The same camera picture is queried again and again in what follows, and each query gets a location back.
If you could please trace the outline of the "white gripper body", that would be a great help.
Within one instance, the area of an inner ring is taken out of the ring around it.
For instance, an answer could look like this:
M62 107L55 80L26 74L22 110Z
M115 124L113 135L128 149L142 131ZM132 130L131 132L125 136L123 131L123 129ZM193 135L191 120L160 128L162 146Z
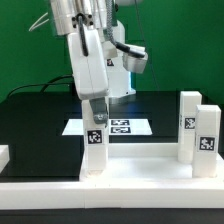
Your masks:
M108 75L96 29L84 28L88 55L84 56L78 32L67 36L76 91L81 100L105 97L109 93Z

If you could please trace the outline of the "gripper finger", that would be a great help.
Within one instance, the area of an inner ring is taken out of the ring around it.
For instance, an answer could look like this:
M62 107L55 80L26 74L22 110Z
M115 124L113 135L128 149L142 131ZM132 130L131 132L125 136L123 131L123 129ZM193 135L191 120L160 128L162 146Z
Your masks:
M108 110L105 98L91 99L90 106L94 122L96 124L106 124L108 121Z

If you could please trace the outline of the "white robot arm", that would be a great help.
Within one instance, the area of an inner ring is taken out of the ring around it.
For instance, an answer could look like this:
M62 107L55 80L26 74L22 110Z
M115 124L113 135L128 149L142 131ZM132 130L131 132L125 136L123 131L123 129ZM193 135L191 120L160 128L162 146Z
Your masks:
M129 74L145 57L125 43L124 26L114 18L117 0L49 0L56 34L67 40L82 117L98 126L109 119L109 103L134 91Z

